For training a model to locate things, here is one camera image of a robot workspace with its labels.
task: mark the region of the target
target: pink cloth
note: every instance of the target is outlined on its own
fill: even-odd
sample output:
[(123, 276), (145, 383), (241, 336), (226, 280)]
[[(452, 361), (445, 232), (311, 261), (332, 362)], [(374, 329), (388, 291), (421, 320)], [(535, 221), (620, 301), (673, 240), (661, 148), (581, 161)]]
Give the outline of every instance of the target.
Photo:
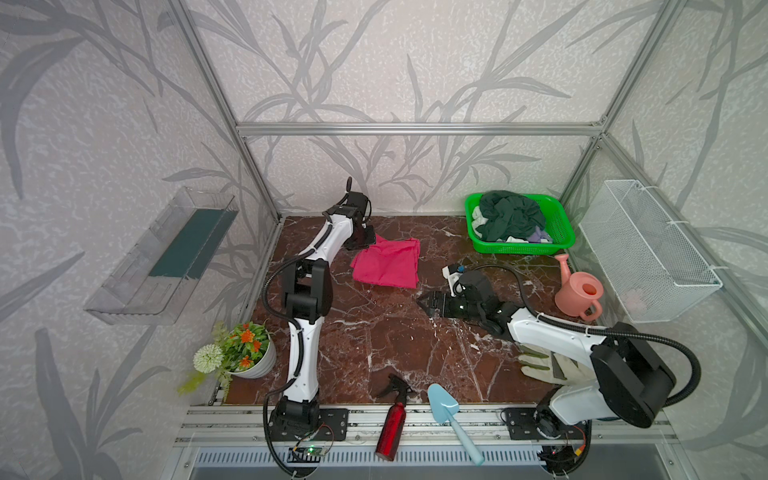
[(416, 238), (390, 242), (376, 235), (376, 244), (352, 260), (352, 278), (374, 285), (416, 288), (420, 252), (421, 243)]

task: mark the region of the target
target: blue garden shovel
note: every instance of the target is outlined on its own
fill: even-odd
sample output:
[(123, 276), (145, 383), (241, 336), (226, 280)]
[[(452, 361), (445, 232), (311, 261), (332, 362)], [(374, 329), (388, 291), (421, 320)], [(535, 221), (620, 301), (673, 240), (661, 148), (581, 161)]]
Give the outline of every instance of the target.
[(458, 402), (456, 402), (456, 399), (437, 383), (433, 383), (429, 386), (427, 389), (427, 396), (429, 397), (429, 406), (432, 407), (432, 416), (435, 417), (435, 421), (440, 425), (450, 421), (453, 431), (456, 432), (458, 440), (464, 446), (464, 450), (467, 451), (469, 457), (475, 465), (482, 465), (485, 461), (482, 453), (480, 453), (475, 446), (475, 443), (469, 438), (467, 432), (465, 432), (462, 426), (453, 418), (453, 415), (458, 412)]

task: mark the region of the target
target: white cloth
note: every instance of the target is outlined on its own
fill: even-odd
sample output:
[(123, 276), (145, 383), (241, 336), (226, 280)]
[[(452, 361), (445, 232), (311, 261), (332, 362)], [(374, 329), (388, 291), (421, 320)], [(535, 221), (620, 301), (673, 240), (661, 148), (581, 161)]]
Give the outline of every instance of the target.
[(514, 238), (514, 237), (507, 237), (507, 240), (498, 239), (496, 241), (501, 243), (528, 243), (527, 240), (523, 240), (522, 238)]
[(482, 233), (478, 232), (478, 227), (485, 225), (488, 222), (488, 219), (483, 217), (480, 213), (480, 206), (475, 207), (472, 211), (472, 218), (474, 218), (472, 221), (472, 230), (475, 231), (475, 235), (477, 235), (478, 238), (482, 238)]

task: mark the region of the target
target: purple cloth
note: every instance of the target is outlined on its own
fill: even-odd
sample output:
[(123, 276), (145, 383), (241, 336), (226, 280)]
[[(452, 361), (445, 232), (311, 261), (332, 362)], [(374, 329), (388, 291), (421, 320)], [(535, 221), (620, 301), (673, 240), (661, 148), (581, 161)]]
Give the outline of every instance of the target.
[(550, 242), (554, 243), (552, 240), (552, 237), (549, 236), (549, 233), (545, 232), (539, 226), (536, 226), (536, 231), (528, 237), (528, 242), (530, 243), (541, 243), (541, 239), (545, 238), (546, 240), (549, 240)]

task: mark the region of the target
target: green plastic basket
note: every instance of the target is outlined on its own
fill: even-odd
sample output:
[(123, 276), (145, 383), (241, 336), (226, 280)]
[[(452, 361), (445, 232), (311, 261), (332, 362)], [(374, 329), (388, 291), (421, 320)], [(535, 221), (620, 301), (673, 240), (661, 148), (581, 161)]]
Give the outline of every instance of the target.
[(565, 216), (565, 209), (560, 202), (549, 195), (525, 195), (536, 200), (541, 207), (541, 212), (547, 219), (546, 230), (552, 237), (554, 243), (501, 243), (484, 242), (477, 238), (472, 229), (472, 211), (480, 204), (480, 197), (483, 194), (472, 194), (467, 197), (465, 203), (467, 209), (467, 229), (469, 238), (472, 239), (472, 246), (480, 253), (514, 253), (517, 255), (552, 255), (561, 249), (571, 248), (576, 241), (576, 235), (571, 228), (571, 222)]

